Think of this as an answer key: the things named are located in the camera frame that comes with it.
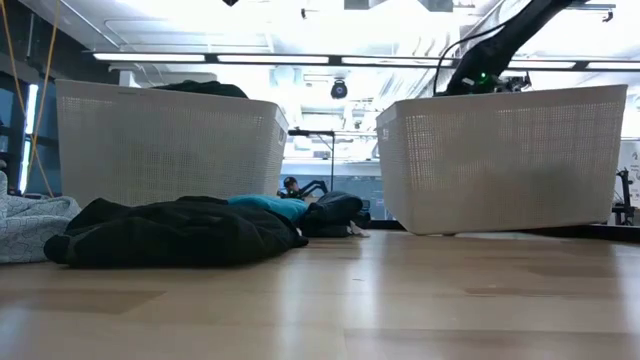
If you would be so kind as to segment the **white vertical light tube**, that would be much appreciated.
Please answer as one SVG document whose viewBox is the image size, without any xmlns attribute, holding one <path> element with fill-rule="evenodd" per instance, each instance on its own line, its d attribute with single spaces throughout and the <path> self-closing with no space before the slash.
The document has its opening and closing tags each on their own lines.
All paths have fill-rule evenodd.
<svg viewBox="0 0 640 360">
<path fill-rule="evenodd" d="M 31 141 L 30 136 L 34 130 L 35 116 L 36 116 L 36 103 L 39 92 L 39 86 L 31 84 L 28 87 L 28 95 L 26 102 L 26 115 L 25 115 L 25 141 L 23 147 L 23 155 L 21 161 L 19 190 L 24 193 L 27 187 L 27 170 L 30 165 L 31 154 Z"/>
</svg>

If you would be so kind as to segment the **teal cloth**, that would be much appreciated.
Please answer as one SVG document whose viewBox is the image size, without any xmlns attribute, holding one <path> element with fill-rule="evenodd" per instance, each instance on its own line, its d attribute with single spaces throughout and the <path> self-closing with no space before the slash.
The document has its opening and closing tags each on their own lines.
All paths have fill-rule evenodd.
<svg viewBox="0 0 640 360">
<path fill-rule="evenodd" d="M 300 199 L 280 198 L 270 195 L 238 195 L 228 199 L 230 205 L 254 206 L 269 210 L 297 224 L 309 205 Z"/>
</svg>

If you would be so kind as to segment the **black sweatshirt garment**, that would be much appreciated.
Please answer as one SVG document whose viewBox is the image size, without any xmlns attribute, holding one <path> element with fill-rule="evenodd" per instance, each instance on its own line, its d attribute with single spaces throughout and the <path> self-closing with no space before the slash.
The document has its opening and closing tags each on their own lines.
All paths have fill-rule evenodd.
<svg viewBox="0 0 640 360">
<path fill-rule="evenodd" d="M 231 267 L 308 245 L 272 210 L 211 197 L 141 206 L 89 203 L 44 244 L 46 258 L 71 268 Z"/>
</svg>

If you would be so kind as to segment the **white perforated laundry basket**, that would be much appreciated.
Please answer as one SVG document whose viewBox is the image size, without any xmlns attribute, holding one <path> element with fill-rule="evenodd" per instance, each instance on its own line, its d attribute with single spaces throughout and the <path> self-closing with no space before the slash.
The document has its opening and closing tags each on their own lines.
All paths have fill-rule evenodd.
<svg viewBox="0 0 640 360">
<path fill-rule="evenodd" d="M 61 189 L 85 207 L 274 194 L 289 124 L 272 102 L 59 80 Z"/>
<path fill-rule="evenodd" d="M 398 101 L 376 125 L 385 207 L 420 235 L 606 221 L 626 96 L 605 85 Z"/>
</svg>

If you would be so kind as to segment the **small navy garment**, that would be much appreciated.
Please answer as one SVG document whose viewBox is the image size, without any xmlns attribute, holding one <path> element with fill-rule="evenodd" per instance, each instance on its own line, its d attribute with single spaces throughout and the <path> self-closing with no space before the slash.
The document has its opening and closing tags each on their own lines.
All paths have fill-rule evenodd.
<svg viewBox="0 0 640 360">
<path fill-rule="evenodd" d="M 346 238 L 356 234 L 352 226 L 366 229 L 370 222 L 371 215 L 360 197 L 332 191 L 308 206 L 299 229 L 307 238 Z"/>
</svg>

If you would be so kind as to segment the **person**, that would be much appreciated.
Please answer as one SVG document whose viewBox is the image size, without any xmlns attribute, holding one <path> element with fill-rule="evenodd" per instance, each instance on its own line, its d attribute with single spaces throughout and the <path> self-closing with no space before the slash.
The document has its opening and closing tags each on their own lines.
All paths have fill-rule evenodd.
<svg viewBox="0 0 640 360">
<path fill-rule="evenodd" d="M 299 198 L 300 187 L 295 177 L 286 177 L 283 181 L 284 190 L 280 193 L 281 198 Z"/>
</svg>

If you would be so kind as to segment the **long ceiling light fixture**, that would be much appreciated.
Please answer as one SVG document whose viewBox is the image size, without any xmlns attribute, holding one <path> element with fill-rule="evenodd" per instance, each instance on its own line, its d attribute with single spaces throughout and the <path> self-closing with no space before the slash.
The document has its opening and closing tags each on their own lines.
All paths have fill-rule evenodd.
<svg viewBox="0 0 640 360">
<path fill-rule="evenodd" d="M 143 53 L 94 52 L 92 56 L 107 63 L 152 64 L 223 64 L 223 65 L 295 65 L 330 67 L 379 68 L 454 68 L 461 63 L 457 58 L 351 56 L 351 55 L 295 55 L 267 53 Z M 612 59 L 555 59 L 514 58 L 508 70 L 559 72 L 640 72 L 640 61 Z"/>
</svg>

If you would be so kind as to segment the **light grey patterned cloth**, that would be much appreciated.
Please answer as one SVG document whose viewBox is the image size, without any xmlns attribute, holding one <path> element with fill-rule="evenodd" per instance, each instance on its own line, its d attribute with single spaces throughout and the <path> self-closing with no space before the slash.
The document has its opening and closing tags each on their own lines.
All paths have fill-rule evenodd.
<svg viewBox="0 0 640 360">
<path fill-rule="evenodd" d="M 0 171 L 0 265 L 46 261 L 45 242 L 62 234 L 81 207 L 70 197 L 38 200 L 7 190 L 7 176 Z"/>
</svg>

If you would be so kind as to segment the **black pole stand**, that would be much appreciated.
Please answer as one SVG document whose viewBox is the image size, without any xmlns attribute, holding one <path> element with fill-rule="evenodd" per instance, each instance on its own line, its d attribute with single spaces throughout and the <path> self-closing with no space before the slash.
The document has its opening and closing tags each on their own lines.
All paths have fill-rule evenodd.
<svg viewBox="0 0 640 360">
<path fill-rule="evenodd" d="M 300 128 L 290 129 L 287 134 L 291 137 L 312 137 L 316 136 L 323 141 L 323 143 L 329 148 L 331 152 L 331 165 L 330 165 L 330 190 L 334 190 L 334 176 L 335 176 L 335 145 L 336 145 L 336 133 L 332 130 L 304 130 Z M 324 138 L 330 137 L 331 143 L 327 143 Z"/>
</svg>

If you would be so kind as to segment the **background black equipment stand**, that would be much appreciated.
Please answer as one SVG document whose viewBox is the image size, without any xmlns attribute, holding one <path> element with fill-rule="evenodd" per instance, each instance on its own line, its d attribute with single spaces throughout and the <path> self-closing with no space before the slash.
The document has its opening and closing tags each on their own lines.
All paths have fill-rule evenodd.
<svg viewBox="0 0 640 360">
<path fill-rule="evenodd" d="M 624 168 L 618 170 L 616 176 L 620 179 L 622 194 L 614 191 L 616 198 L 612 205 L 615 224 L 617 226 L 633 226 L 636 208 L 631 203 L 629 171 Z"/>
</svg>

